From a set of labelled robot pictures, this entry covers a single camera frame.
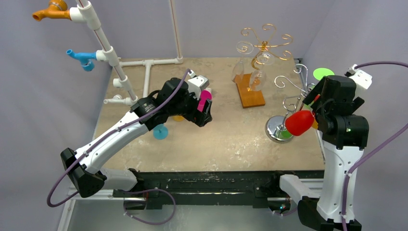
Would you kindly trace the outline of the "red wine glass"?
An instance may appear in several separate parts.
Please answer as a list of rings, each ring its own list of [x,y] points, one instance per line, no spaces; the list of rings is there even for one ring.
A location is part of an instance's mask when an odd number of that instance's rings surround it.
[[[298,97],[295,104],[295,112],[289,116],[284,125],[287,131],[293,136],[300,136],[312,128],[314,120],[316,120],[316,113],[311,109],[310,106],[303,110],[303,106],[300,105],[301,96]]]

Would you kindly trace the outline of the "yellow wine glass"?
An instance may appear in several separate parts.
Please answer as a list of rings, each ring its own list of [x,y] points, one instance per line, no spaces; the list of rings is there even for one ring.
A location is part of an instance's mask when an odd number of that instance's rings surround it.
[[[174,121],[180,122],[184,120],[183,116],[177,115],[172,117]]]

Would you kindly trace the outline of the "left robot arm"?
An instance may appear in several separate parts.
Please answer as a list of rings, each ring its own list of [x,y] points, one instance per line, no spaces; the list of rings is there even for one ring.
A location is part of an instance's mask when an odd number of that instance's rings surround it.
[[[90,197],[102,189],[124,190],[137,197],[143,183],[136,171],[104,168],[104,164],[131,141],[164,124],[171,116],[182,116],[199,127],[212,121],[211,100],[199,110],[201,92],[209,80],[195,76],[187,81],[172,78],[160,90],[139,99],[125,115],[105,133],[88,145],[76,150],[66,148],[61,153],[64,168],[72,166],[68,176],[79,195]]]

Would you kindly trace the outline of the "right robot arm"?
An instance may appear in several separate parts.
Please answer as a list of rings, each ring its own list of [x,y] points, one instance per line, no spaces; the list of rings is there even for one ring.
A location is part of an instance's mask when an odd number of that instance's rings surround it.
[[[364,103],[360,94],[371,84],[371,77],[325,76],[303,99],[310,110],[296,112],[286,121],[295,136],[317,122],[326,155],[322,190],[315,194],[289,174],[272,180],[270,189],[274,195],[291,196],[301,223],[316,231],[362,229],[355,218],[353,197],[356,164],[368,143],[369,123],[355,111]]]

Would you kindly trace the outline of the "pink wine glass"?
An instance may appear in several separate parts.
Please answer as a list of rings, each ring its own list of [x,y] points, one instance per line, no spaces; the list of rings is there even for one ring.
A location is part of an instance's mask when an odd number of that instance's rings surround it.
[[[200,101],[197,109],[202,112],[205,106],[206,100],[212,100],[211,90],[203,90],[200,95]]]

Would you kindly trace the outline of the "blue wine glass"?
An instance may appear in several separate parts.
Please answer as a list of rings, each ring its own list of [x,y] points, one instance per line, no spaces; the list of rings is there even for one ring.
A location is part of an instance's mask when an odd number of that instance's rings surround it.
[[[153,129],[153,136],[157,140],[163,140],[168,136],[168,129],[164,124],[157,125]]]

